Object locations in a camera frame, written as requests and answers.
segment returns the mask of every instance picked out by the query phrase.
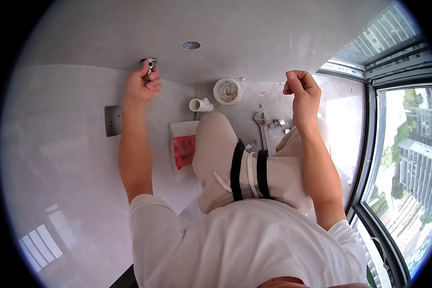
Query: gray switch plate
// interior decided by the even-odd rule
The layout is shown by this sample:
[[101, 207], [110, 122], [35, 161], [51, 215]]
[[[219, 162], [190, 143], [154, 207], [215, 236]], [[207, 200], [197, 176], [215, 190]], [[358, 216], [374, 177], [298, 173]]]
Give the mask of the gray switch plate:
[[121, 134], [122, 106], [104, 107], [105, 135], [107, 137]]

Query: forearm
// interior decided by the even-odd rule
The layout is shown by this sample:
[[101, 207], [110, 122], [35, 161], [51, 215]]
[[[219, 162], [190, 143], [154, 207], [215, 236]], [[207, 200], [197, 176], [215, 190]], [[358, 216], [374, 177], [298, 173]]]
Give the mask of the forearm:
[[125, 97], [118, 166], [128, 202], [139, 194], [152, 194], [152, 159], [147, 141], [146, 102]]
[[301, 135], [304, 145], [304, 182], [314, 203], [317, 223], [328, 230], [346, 219], [341, 181], [318, 130]]

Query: white t-shirt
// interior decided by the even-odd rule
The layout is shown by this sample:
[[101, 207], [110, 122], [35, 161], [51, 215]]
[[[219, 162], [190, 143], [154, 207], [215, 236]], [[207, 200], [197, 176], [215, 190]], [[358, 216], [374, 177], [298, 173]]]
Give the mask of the white t-shirt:
[[326, 231], [275, 200], [237, 201], [185, 229], [163, 200], [142, 194], [129, 225], [140, 287], [256, 288], [282, 276], [313, 288], [365, 282], [365, 252], [345, 220]]

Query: glass pane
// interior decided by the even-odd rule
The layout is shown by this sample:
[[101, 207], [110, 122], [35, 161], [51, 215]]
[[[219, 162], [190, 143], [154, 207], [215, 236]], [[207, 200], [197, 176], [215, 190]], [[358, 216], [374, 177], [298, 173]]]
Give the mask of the glass pane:
[[420, 34], [419, 28], [399, 2], [387, 7], [335, 57], [368, 64], [367, 60], [386, 49]]
[[413, 278], [432, 242], [432, 86], [378, 91], [376, 179], [363, 197]]
[[392, 288], [389, 275], [387, 274], [386, 268], [383, 266], [384, 263], [382, 262], [378, 249], [357, 215], [352, 221], [351, 226], [365, 249], [366, 265], [367, 270], [369, 270], [366, 276], [367, 284], [377, 288]]

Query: shirt sleeve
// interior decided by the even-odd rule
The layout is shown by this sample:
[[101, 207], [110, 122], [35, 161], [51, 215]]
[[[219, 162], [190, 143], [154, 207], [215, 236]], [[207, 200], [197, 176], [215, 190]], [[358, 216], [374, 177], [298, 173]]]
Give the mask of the shirt sleeve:
[[140, 287], [160, 269], [184, 236], [181, 219], [160, 198], [136, 196], [129, 207], [134, 275]]
[[341, 245], [351, 262], [352, 273], [356, 282], [366, 282], [365, 250], [355, 231], [346, 220], [336, 222], [328, 230], [334, 239]]

